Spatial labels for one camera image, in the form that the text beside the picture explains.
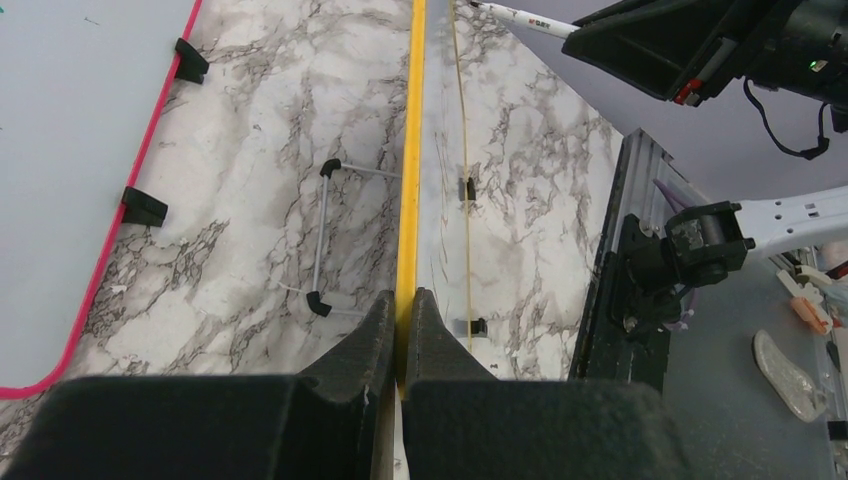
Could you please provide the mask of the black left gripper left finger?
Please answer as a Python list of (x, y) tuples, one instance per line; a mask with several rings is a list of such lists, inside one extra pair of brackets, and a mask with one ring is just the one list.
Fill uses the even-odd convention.
[(9, 479), (389, 479), (394, 312), (294, 375), (101, 376), (56, 387)]

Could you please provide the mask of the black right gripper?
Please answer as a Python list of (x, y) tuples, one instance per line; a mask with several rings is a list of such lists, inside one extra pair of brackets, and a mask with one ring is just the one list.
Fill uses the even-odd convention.
[(620, 1), (577, 21), (562, 53), (678, 105), (717, 97), (784, 25), (787, 1)]

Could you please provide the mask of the white rainbow marker pen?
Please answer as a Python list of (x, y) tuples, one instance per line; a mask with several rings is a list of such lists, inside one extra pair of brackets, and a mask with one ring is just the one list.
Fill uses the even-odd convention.
[(526, 27), (563, 40), (580, 29), (577, 25), (496, 3), (469, 1), (469, 4), (477, 10), (491, 14), (499, 21)]

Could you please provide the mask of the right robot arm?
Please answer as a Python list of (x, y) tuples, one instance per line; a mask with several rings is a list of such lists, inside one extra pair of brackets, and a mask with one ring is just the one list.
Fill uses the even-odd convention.
[(847, 236), (847, 5), (620, 1), (563, 53), (597, 68), (615, 125), (642, 129), (711, 193), (740, 200), (764, 257)]

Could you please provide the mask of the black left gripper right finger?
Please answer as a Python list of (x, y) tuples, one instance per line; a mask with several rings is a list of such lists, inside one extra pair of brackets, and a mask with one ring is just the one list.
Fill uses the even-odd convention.
[(413, 479), (689, 479), (658, 392), (609, 380), (500, 380), (419, 289), (402, 402)]

